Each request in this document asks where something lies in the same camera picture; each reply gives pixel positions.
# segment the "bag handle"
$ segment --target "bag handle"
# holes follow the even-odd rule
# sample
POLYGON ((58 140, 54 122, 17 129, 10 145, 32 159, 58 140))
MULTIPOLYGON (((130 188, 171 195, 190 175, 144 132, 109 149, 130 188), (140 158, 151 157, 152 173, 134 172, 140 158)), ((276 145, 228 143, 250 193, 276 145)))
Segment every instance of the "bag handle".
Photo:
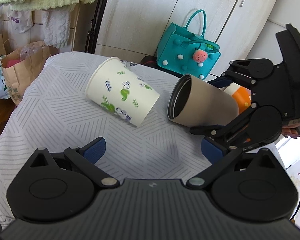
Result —
POLYGON ((207 25, 207 16, 206 16, 206 12, 205 12, 204 10, 200 9, 200 10, 195 11, 195 12, 191 15, 191 17, 190 17, 188 23, 186 24, 185 28, 186 28, 186 30, 188 30, 188 26, 189 26, 191 20, 193 19, 194 16, 196 16, 196 15, 197 15, 198 13, 200 13, 200 12, 203 13, 203 30, 202 30, 202 34, 201 34, 201 37, 203 37, 203 36, 204 36, 204 33, 206 32, 206 25, 207 25))
POLYGON ((192 40, 192 41, 184 41, 181 46, 183 47, 187 47, 188 45, 190 44, 194 44, 194 43, 204 43, 204 44, 208 44, 208 45, 211 45, 213 46, 213 50, 209 50, 208 52, 209 53, 216 53, 219 51, 220 49, 220 46, 218 44, 216 44, 215 42, 212 42, 212 41, 207 41, 207 40, 192 40))
POLYGON ((12 39, 12 38, 6 39, 6 41, 3 43, 3 46, 6 44, 7 41, 14 41, 14 43, 16 44, 16 46, 17 46, 17 48, 18 48, 18 43, 16 42, 15 39, 12 39))

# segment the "beige thermos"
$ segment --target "beige thermos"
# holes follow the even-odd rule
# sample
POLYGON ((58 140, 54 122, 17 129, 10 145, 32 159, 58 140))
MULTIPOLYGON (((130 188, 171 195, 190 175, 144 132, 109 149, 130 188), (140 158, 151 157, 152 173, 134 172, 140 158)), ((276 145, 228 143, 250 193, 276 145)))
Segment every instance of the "beige thermos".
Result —
POLYGON ((179 79, 168 104, 169 120, 188 127, 227 125, 238 114, 230 95, 189 74, 179 79))

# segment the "paper cup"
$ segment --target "paper cup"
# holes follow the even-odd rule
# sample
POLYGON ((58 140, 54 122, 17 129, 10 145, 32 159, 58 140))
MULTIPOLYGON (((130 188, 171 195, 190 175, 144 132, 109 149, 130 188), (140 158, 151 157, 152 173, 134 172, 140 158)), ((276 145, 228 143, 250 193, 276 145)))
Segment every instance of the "paper cup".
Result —
POLYGON ((159 94, 117 57, 108 58, 92 74, 85 95, 109 112, 139 126, 159 94))
POLYGON ((179 79, 168 104, 169 120, 188 127, 227 125, 238 113, 230 95, 189 74, 179 79))

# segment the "white wardrobe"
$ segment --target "white wardrobe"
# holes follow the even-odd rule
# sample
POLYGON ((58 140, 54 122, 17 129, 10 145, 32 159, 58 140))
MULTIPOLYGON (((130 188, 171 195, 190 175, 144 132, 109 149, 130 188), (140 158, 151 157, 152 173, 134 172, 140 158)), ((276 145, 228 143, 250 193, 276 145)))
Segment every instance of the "white wardrobe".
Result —
MULTIPOLYGON (((219 76, 234 59, 245 59, 276 0, 108 0, 96 54, 140 62, 155 55, 171 22, 184 26, 197 9, 207 14, 205 38, 220 46, 221 57, 211 71, 219 76)), ((202 31, 197 15, 189 26, 202 31)))

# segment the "door handle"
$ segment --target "door handle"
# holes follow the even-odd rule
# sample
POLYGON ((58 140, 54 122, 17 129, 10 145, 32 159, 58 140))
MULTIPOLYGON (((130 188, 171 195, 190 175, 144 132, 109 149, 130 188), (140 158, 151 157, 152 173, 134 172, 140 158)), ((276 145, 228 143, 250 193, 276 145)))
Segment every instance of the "door handle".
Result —
POLYGON ((242 6, 243 6, 244 1, 245 1, 245 0, 242 0, 242 1, 241 1, 239 7, 242 7, 242 6))

